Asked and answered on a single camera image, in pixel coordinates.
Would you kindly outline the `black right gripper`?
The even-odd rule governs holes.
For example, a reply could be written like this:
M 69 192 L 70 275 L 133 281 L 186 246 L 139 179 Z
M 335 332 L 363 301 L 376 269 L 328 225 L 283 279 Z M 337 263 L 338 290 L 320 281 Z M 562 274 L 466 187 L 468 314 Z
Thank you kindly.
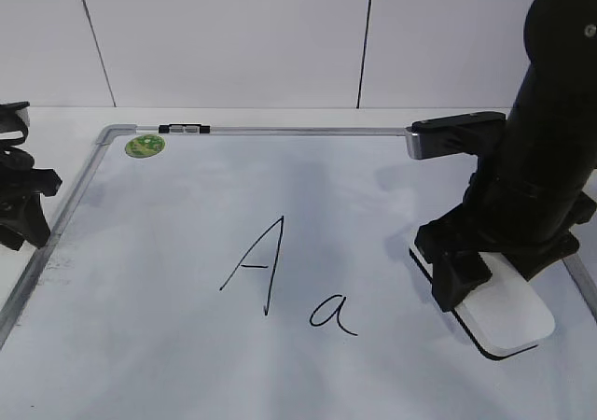
M 525 280 L 575 254 L 580 242 L 571 229 L 596 213 L 596 201 L 584 191 L 595 170 L 594 164 L 583 170 L 576 183 L 547 170 L 546 185 L 537 186 L 525 175 L 503 175 L 495 163 L 481 162 L 462 202 L 414 237 L 414 247 L 432 264 L 432 295 L 441 311 L 452 311 L 491 279 L 482 252 L 503 255 Z

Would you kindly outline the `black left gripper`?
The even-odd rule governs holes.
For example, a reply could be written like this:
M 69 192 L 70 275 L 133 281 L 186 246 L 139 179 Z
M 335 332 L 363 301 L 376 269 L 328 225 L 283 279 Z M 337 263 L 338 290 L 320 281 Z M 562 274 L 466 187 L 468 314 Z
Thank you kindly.
M 1 245 L 18 251 L 27 242 L 43 247 L 50 229 L 41 198 L 56 196 L 62 179 L 54 169 L 35 167 L 22 148 L 30 133 L 29 102 L 1 104 Z

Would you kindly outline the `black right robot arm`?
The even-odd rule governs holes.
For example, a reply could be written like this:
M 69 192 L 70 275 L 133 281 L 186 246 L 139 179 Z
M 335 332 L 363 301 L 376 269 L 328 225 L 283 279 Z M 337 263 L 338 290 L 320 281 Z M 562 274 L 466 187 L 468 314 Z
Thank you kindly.
M 441 310 L 490 280 L 485 252 L 525 279 L 577 252 L 571 229 L 596 210 L 583 190 L 596 166 L 595 23 L 596 0 L 534 0 L 523 33 L 530 64 L 510 112 L 411 125 L 418 158 L 478 159 L 461 203 L 415 237 Z

